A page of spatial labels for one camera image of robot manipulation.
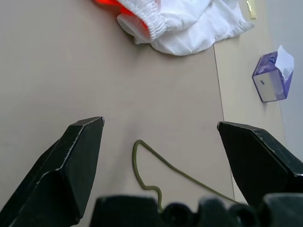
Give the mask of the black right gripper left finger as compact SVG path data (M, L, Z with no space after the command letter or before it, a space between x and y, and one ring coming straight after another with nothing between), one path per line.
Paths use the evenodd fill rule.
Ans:
M71 124L35 162L0 211L0 227L71 227L94 183L103 117Z

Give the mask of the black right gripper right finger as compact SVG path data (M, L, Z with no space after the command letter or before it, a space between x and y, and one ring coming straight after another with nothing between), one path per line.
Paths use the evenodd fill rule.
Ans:
M269 132L233 122L219 122L217 129L249 205L259 205L270 193L303 193L303 162Z

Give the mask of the olive green wire hanger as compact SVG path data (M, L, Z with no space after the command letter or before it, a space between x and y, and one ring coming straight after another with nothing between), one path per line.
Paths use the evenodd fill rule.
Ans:
M184 178L188 179L189 181L193 182L194 184L199 185L202 188L207 189L208 191L216 194L217 196L224 198L230 202L239 204L239 202L237 202L236 200L223 195L222 193L212 189L211 187L205 185L204 183L196 180L195 178L189 176L188 174L184 173L183 171L177 169L176 167L174 167L171 163L169 163L166 159L164 159L160 154L158 154L154 149L152 149L146 142L144 142L143 140L137 140L134 145L133 145L133 149L132 149L132 167L133 167L133 172L134 172L134 176L138 182L138 184L140 185L140 187L144 190L144 191L155 191L157 194L157 207L159 211L163 211L163 207L162 207L162 192L161 189L158 186L155 185L146 185L139 173L138 170L138 166L137 166L137 151L138 151L138 146L141 145L143 146L147 151L149 151L151 154L153 154L159 161L161 161L164 165L166 165L168 168L170 168L172 171L176 172L177 174L183 176Z

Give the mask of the white cloth garment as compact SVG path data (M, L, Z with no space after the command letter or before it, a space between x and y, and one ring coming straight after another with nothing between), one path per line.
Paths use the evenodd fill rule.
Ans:
M119 11L120 27L136 44L176 56L191 55L254 27L239 0L93 0Z

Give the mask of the purple tissue box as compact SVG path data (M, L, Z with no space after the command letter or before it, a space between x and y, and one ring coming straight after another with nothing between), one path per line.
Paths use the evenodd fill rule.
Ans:
M294 57L282 45L261 56L252 80L263 103L287 98L294 71Z

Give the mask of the yellow plastic packet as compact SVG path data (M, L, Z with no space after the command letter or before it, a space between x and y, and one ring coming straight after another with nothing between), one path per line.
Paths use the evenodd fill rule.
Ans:
M246 0L246 4L248 6L250 19L257 19L255 1L254 0Z

